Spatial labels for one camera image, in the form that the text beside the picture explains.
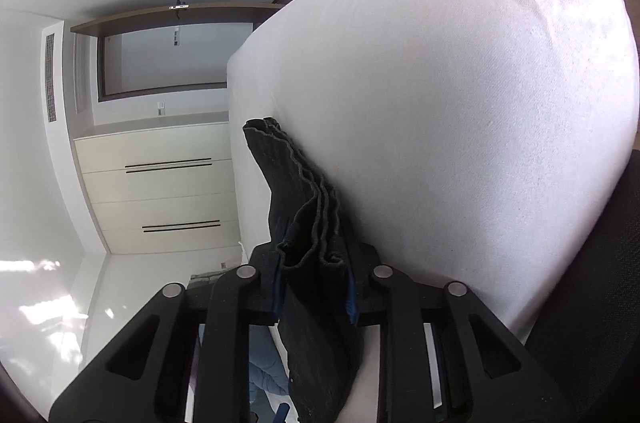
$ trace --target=folded black fabric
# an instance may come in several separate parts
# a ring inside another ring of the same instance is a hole
[[[278,330],[289,394],[302,423],[333,423],[362,362],[362,334],[345,310],[350,272],[337,191],[273,118],[244,135],[271,189],[271,244],[287,283]]]

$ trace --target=mattress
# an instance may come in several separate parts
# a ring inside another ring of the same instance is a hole
[[[590,233],[638,125],[622,0],[294,0],[227,73],[249,253],[270,240],[270,190],[242,126],[273,116],[383,262],[416,281],[466,283],[521,337]],[[339,421],[375,421],[374,328],[366,342]]]

